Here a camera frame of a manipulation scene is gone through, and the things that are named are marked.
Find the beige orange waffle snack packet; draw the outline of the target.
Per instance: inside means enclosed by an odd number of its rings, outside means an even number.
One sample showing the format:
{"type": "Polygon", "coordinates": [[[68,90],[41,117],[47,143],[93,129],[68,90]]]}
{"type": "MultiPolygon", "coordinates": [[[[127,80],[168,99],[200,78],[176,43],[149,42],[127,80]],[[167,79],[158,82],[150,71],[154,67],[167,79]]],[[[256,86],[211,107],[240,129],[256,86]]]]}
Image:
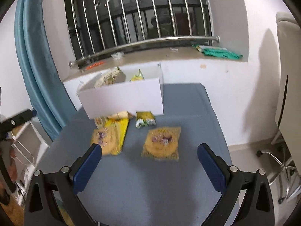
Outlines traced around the beige orange waffle snack packet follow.
{"type": "Polygon", "coordinates": [[[121,112],[118,112],[118,113],[110,115],[110,116],[97,117],[97,118],[94,119],[94,123],[95,123],[97,128],[101,128],[101,127],[105,126],[105,123],[109,119],[120,120],[120,119],[123,119],[123,118],[132,119],[133,117],[134,117],[134,115],[132,115],[128,111],[121,111],[121,112]]]}

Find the Lay's yellow chips bag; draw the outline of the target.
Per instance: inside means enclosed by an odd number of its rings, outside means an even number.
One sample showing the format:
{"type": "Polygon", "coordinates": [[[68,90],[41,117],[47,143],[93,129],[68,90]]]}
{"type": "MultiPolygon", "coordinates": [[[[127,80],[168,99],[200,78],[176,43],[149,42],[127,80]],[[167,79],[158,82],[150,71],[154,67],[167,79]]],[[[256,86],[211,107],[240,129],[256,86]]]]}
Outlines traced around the Lay's yellow chips bag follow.
{"type": "Polygon", "coordinates": [[[148,131],[141,156],[158,161],[179,160],[181,127],[161,127],[148,131]]]}

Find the blue curtain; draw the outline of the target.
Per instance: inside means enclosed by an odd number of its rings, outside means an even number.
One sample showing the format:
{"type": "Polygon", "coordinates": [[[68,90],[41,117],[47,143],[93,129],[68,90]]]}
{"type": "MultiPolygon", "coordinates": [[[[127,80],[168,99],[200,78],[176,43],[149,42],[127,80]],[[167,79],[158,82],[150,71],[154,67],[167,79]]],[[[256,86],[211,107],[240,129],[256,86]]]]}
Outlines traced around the blue curtain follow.
{"type": "Polygon", "coordinates": [[[60,81],[43,21],[43,0],[17,0],[16,54],[32,107],[51,140],[75,115],[76,108],[60,81]]]}

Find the orange pen on sill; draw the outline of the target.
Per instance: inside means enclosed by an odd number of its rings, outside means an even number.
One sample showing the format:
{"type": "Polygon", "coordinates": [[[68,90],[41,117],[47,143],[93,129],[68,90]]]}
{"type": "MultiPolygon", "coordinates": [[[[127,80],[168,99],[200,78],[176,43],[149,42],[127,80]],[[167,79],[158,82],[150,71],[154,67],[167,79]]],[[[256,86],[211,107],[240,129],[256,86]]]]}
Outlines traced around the orange pen on sill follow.
{"type": "Polygon", "coordinates": [[[92,68],[95,68],[95,67],[100,66],[100,65],[103,65],[103,64],[104,64],[104,61],[98,61],[98,62],[95,62],[95,63],[93,63],[93,64],[87,66],[87,67],[85,68],[85,70],[90,70],[90,69],[92,69],[92,68]]]}

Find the crumpled white wrapper on sill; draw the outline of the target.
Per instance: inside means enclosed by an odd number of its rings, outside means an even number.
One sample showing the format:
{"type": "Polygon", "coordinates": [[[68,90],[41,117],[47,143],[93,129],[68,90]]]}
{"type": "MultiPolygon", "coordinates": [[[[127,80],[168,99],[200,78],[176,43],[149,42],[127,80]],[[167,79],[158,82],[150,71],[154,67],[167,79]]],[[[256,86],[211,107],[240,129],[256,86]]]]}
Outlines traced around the crumpled white wrapper on sill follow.
{"type": "Polygon", "coordinates": [[[124,53],[123,52],[116,52],[114,54],[111,55],[111,57],[114,59],[114,60],[120,60],[122,59],[124,56],[124,53]]]}

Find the white cardboard box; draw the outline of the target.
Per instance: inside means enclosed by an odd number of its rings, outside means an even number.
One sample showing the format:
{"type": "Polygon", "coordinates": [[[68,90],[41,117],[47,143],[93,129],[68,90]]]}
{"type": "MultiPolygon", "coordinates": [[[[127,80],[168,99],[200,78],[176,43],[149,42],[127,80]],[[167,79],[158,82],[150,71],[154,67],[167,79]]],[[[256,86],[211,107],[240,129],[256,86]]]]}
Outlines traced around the white cardboard box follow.
{"type": "Polygon", "coordinates": [[[94,76],[77,91],[77,96],[90,119],[105,117],[121,111],[131,114],[151,111],[163,115],[163,73],[160,64],[119,67],[120,75],[112,85],[95,88],[94,84],[106,70],[94,76]],[[142,71],[144,80],[131,82],[132,76],[142,71]]]}

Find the small green yellow snack packet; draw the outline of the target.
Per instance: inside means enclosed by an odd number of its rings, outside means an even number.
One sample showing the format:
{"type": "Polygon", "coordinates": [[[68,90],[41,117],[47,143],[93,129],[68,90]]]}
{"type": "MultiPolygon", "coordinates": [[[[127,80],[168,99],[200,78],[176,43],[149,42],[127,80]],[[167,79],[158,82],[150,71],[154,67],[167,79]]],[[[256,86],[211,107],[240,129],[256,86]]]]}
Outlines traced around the small green yellow snack packet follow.
{"type": "Polygon", "coordinates": [[[156,125],[156,120],[151,111],[137,111],[136,112],[136,128],[156,125]]]}

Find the green seaweed snack packet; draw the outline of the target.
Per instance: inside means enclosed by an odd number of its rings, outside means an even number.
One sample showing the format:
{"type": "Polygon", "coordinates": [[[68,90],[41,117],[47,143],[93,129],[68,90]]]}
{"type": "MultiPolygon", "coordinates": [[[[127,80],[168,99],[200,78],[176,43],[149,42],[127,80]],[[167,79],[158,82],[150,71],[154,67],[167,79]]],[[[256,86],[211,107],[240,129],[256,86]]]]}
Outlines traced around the green seaweed snack packet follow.
{"type": "Polygon", "coordinates": [[[136,75],[132,76],[131,82],[142,81],[142,80],[144,80],[144,75],[143,75],[142,71],[139,69],[138,73],[136,75]]]}

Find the green plastic package on sill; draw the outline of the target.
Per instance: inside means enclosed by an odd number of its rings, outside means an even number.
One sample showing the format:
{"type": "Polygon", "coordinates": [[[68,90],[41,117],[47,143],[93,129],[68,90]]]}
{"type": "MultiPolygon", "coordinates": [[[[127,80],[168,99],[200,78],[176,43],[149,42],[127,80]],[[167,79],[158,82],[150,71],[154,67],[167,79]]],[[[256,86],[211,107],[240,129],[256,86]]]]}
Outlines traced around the green plastic package on sill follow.
{"type": "Polygon", "coordinates": [[[211,46],[200,45],[200,44],[193,44],[192,46],[200,53],[202,53],[204,56],[230,59],[230,60],[240,60],[243,57],[241,54],[237,54],[235,52],[232,52],[222,47],[211,47],[211,46]]]}

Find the white office chair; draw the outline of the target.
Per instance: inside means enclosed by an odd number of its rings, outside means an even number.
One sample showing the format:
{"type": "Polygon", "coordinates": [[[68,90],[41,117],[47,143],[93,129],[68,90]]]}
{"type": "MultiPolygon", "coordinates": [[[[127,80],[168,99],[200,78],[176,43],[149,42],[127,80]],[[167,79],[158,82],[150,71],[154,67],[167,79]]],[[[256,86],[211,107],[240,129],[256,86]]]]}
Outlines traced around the white office chair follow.
{"type": "Polygon", "coordinates": [[[289,201],[300,194],[300,185],[292,191],[295,175],[300,178],[300,26],[293,15],[287,12],[276,14],[277,38],[280,52],[280,92],[275,115],[278,132],[271,144],[278,139],[284,141],[283,160],[279,160],[272,152],[259,150],[257,156],[269,155],[280,166],[270,180],[272,185],[281,179],[281,174],[286,178],[286,188],[283,188],[278,204],[289,201]]]}

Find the steel window guard rail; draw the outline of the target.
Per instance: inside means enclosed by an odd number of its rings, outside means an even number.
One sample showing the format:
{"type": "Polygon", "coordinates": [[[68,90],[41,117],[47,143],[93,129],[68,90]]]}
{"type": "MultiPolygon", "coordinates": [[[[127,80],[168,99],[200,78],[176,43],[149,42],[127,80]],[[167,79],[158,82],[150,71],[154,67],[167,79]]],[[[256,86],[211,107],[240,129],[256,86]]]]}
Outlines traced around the steel window guard rail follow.
{"type": "Polygon", "coordinates": [[[212,45],[207,0],[64,0],[75,58],[84,68],[117,52],[212,45]]]}

